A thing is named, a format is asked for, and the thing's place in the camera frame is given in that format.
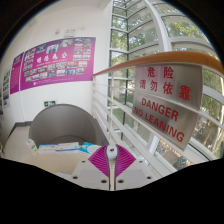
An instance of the wall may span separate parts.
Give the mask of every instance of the wall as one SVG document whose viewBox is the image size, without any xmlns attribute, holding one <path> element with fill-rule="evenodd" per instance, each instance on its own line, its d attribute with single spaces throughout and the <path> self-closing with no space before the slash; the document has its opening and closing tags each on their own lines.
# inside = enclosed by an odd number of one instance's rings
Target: wall
<svg viewBox="0 0 224 224">
<path fill-rule="evenodd" d="M 49 6 L 29 21 L 8 47 L 0 66 L 0 83 L 13 59 L 32 47 L 56 39 L 63 39 L 65 30 L 75 29 L 74 37 L 96 37 L 94 73 L 108 67 L 111 4 L 105 9 L 97 5 L 75 5 L 66 0 Z M 24 90 L 10 95 L 10 108 L 4 109 L 0 142 L 6 143 L 16 122 L 32 121 L 44 109 L 44 101 L 79 106 L 92 114 L 92 82 L 52 84 Z"/>
</svg>

